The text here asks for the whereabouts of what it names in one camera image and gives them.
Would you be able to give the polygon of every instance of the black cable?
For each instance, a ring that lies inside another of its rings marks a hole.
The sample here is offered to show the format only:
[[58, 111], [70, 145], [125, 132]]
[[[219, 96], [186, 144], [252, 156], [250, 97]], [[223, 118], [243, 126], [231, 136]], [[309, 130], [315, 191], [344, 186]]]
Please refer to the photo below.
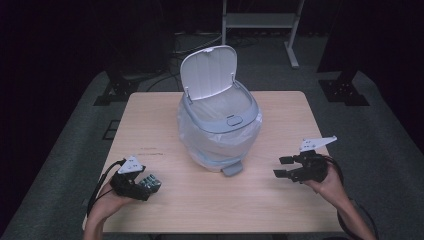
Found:
[[371, 225], [374, 229], [375, 238], [377, 240], [380, 239], [380, 237], [378, 235], [378, 231], [377, 231], [377, 225], [375, 224], [374, 219], [371, 217], [371, 214], [365, 209], [365, 207], [363, 207], [361, 204], [359, 204], [355, 199], [350, 198], [350, 200], [354, 203], [354, 206], [357, 206], [358, 208], [360, 208], [365, 213], [365, 215], [367, 215], [367, 217], [370, 220]]
[[149, 92], [154, 86], [156, 86], [156, 84], [158, 84], [158, 83], [160, 83], [160, 82], [162, 82], [162, 81], [164, 81], [164, 80], [166, 80], [166, 79], [168, 79], [168, 78], [171, 78], [171, 77], [174, 77], [175, 78], [175, 80], [177, 81], [177, 88], [178, 88], [178, 91], [180, 91], [180, 87], [179, 87], [179, 85], [178, 85], [178, 79], [177, 79], [177, 77], [176, 76], [178, 76], [180, 73], [176, 73], [176, 74], [172, 74], [171, 72], [170, 72], [170, 76], [167, 76], [167, 77], [164, 77], [164, 78], [161, 78], [161, 79], [159, 79], [159, 80], [156, 80], [156, 82], [154, 82], [152, 85], [150, 85], [150, 87], [148, 87], [147, 89], [146, 89], [146, 92]]
[[203, 43], [201, 45], [198, 45], [196, 47], [193, 47], [191, 49], [182, 50], [182, 51], [175, 51], [173, 54], [174, 54], [174, 56], [188, 55], [188, 54], [191, 54], [191, 53], [193, 53], [193, 52], [195, 52], [197, 50], [201, 50], [203, 48], [206, 48], [208, 46], [213, 45], [215, 42], [218, 42], [221, 38], [222, 38], [222, 34], [219, 34], [218, 37], [216, 37], [216, 38], [214, 38], [212, 40], [209, 40], [208, 42], [205, 42], [205, 43]]
[[105, 192], [105, 193], [103, 193], [102, 195], [100, 195], [100, 196], [98, 196], [97, 198], [96, 198], [96, 200], [94, 200], [94, 203], [93, 203], [93, 205], [100, 199], [100, 198], [102, 198], [104, 195], [106, 195], [106, 194], [108, 194], [108, 193], [110, 193], [110, 192], [112, 192], [113, 191], [113, 189], [110, 189], [109, 191], [107, 191], [107, 192]]
[[237, 37], [231, 36], [227, 38], [227, 45], [233, 48], [248, 48], [259, 42], [257, 37]]
[[114, 167], [114, 166], [116, 166], [116, 165], [123, 165], [124, 163], [125, 163], [125, 161], [126, 161], [126, 159], [123, 159], [123, 160], [121, 160], [121, 161], [116, 161], [115, 163], [113, 163], [106, 171], [105, 171], [105, 173], [103, 173], [102, 174], [102, 176], [100, 177], [100, 179], [99, 179], [99, 181], [98, 181], [98, 183], [97, 183], [97, 185], [96, 185], [96, 188], [94, 189], [94, 191], [93, 191], [93, 193], [91, 194], [91, 197], [90, 197], [90, 200], [88, 201], [88, 206], [87, 206], [87, 217], [88, 217], [88, 215], [90, 215], [90, 212], [91, 212], [91, 209], [93, 208], [93, 205], [94, 205], [94, 203], [98, 200], [98, 198], [97, 198], [97, 194], [99, 193], [99, 191], [100, 191], [100, 188], [102, 187], [102, 185], [103, 185], [103, 183], [104, 183], [104, 181], [105, 181], [105, 179], [106, 179], [106, 176], [107, 176], [107, 174], [109, 173], [109, 171]]
[[330, 156], [325, 156], [325, 155], [321, 155], [321, 156], [323, 156], [325, 158], [325, 160], [327, 160], [327, 162], [333, 164], [333, 166], [336, 168], [337, 174], [339, 175], [340, 182], [342, 183], [342, 185], [344, 185], [344, 176], [343, 176], [342, 168], [337, 163], [337, 161], [334, 160], [334, 158], [332, 158]]
[[162, 75], [166, 70], [160, 70], [158, 72], [155, 73], [142, 73], [144, 76], [141, 77], [135, 77], [134, 79], [128, 79], [126, 78], [126, 80], [130, 83], [139, 83], [139, 82], [145, 82], [148, 81], [150, 79], [153, 79], [155, 77], [159, 77], [160, 75]]

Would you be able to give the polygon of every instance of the clear plastic bag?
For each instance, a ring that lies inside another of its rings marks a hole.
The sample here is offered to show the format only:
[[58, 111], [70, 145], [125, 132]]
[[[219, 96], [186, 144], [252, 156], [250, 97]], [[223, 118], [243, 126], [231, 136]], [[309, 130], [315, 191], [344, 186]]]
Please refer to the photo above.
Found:
[[[242, 102], [237, 101], [239, 99], [237, 95], [230, 95], [232, 97], [220, 96], [215, 100], [210, 98], [202, 100], [200, 104], [199, 102], [196, 103], [199, 116], [209, 120], [225, 117], [228, 111], [228, 109], [222, 109], [225, 106], [232, 108], [229, 109], [230, 111], [242, 111], [243, 107], [240, 104], [228, 104], [226, 102], [226, 99], [231, 103], [234, 103], [234, 99], [235, 102]], [[242, 170], [239, 169], [242, 167], [239, 163], [244, 159], [260, 132], [262, 113], [259, 109], [255, 120], [237, 130], [226, 133], [211, 133], [200, 129], [193, 123], [181, 101], [178, 107], [178, 126], [180, 140], [195, 162], [213, 172], [219, 172], [238, 164], [238, 169], [232, 170], [232, 174], [236, 174]]]

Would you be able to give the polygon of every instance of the metal stand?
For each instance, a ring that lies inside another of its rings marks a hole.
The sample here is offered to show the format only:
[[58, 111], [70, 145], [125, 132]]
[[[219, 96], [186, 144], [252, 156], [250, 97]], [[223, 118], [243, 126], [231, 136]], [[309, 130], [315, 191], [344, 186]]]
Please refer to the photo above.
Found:
[[346, 106], [369, 106], [367, 99], [352, 84], [356, 72], [356, 69], [345, 70], [337, 80], [318, 80], [329, 102], [344, 102]]
[[137, 92], [140, 82], [131, 82], [125, 79], [115, 68], [108, 68], [106, 73], [109, 77], [109, 84], [103, 95], [97, 97], [94, 106], [108, 106], [111, 102], [127, 102], [130, 95]]
[[227, 0], [223, 0], [222, 45], [226, 42], [227, 28], [291, 28], [289, 41], [284, 42], [284, 45], [291, 67], [299, 68], [293, 42], [304, 3], [305, 0], [299, 0], [296, 13], [227, 13]]

